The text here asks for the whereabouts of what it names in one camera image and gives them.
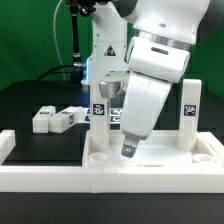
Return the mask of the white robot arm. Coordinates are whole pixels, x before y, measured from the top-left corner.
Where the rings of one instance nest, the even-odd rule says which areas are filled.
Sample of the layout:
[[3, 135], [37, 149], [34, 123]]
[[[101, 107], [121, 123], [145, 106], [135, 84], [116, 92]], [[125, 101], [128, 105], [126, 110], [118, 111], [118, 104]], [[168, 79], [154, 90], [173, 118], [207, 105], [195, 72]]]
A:
[[171, 86], [180, 81], [196, 42], [224, 23], [224, 0], [78, 0], [89, 13], [110, 2], [133, 24], [125, 56], [130, 70], [121, 132], [121, 154], [133, 157], [152, 132]]

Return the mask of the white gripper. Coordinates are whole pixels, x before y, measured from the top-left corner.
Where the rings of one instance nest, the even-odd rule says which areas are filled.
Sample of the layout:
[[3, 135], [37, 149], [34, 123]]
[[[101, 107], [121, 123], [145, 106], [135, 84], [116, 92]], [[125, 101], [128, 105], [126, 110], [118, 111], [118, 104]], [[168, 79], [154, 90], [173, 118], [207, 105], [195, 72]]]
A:
[[121, 132], [124, 139], [121, 154], [132, 158], [139, 143], [153, 130], [172, 84], [131, 72], [123, 104]]

